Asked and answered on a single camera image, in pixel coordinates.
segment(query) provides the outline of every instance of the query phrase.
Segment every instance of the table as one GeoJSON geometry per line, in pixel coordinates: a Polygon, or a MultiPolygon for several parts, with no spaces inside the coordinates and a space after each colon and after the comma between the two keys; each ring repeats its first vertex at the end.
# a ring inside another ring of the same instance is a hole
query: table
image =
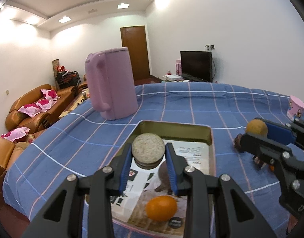
{"type": "MultiPolygon", "coordinates": [[[[89,93],[88,88],[84,89],[83,91],[86,91],[86,93],[89,93]]],[[[73,111],[77,106],[79,106],[82,103],[82,99],[83,99],[83,92],[80,92],[77,95],[77,97],[75,97],[75,99],[68,105],[68,107],[66,107],[65,111],[63,113],[61,113],[61,115],[58,118],[61,119],[64,116],[66,116],[68,113],[73,111]]]]}

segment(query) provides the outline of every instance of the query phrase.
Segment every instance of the yellow fruit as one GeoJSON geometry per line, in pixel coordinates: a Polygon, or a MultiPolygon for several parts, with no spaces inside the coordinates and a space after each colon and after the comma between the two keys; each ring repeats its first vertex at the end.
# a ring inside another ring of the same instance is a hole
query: yellow fruit
{"type": "Polygon", "coordinates": [[[258,119],[253,119],[252,121],[248,122],[246,133],[247,132],[267,137],[268,127],[265,122],[258,119]]]}
{"type": "Polygon", "coordinates": [[[158,222],[169,220],[175,215],[176,211],[176,200],[170,196],[155,197],[145,206],[148,218],[158,222]]]}

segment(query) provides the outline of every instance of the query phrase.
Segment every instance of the pink throw pillow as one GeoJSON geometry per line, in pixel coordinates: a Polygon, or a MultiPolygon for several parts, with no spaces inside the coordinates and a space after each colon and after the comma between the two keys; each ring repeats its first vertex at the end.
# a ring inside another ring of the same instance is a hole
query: pink throw pillow
{"type": "Polygon", "coordinates": [[[16,139],[20,139],[29,133],[29,128],[21,127],[9,131],[7,134],[2,134],[1,137],[10,141],[14,141],[16,139]]]}
{"type": "Polygon", "coordinates": [[[36,116],[38,113],[43,112],[42,108],[37,106],[36,104],[24,105],[18,111],[27,114],[31,118],[36,116]]]}
{"type": "Polygon", "coordinates": [[[41,89],[45,99],[47,100],[57,100],[59,99],[58,95],[56,94],[55,90],[52,89],[41,89]]]}
{"type": "Polygon", "coordinates": [[[47,110],[50,110],[55,103],[56,101],[54,100],[42,99],[35,104],[41,107],[43,112],[46,112],[47,110]]]}

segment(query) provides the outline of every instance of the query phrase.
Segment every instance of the white wall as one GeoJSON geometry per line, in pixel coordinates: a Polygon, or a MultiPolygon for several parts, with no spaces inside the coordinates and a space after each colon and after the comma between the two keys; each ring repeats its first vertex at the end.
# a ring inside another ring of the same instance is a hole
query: white wall
{"type": "Polygon", "coordinates": [[[146,14],[153,75],[211,43],[218,82],[304,101],[304,23],[289,0],[155,0],[146,14]]]}
{"type": "MultiPolygon", "coordinates": [[[[66,69],[78,71],[82,78],[85,74],[85,60],[90,53],[122,47],[120,28],[142,25],[147,26],[144,12],[114,13],[52,31],[53,59],[59,59],[66,69]]],[[[147,29],[146,36],[149,54],[147,29]]]]}
{"type": "Polygon", "coordinates": [[[46,83],[55,83],[50,33],[0,19],[0,135],[7,131],[5,119],[13,102],[46,83]]]}

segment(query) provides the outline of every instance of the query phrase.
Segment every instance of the pink plastic jug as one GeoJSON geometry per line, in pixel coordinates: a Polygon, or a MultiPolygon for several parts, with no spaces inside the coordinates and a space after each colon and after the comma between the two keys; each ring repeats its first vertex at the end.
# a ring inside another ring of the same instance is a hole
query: pink plastic jug
{"type": "Polygon", "coordinates": [[[127,47],[88,55],[85,62],[91,103],[107,120],[127,117],[138,109],[127,47]]]}

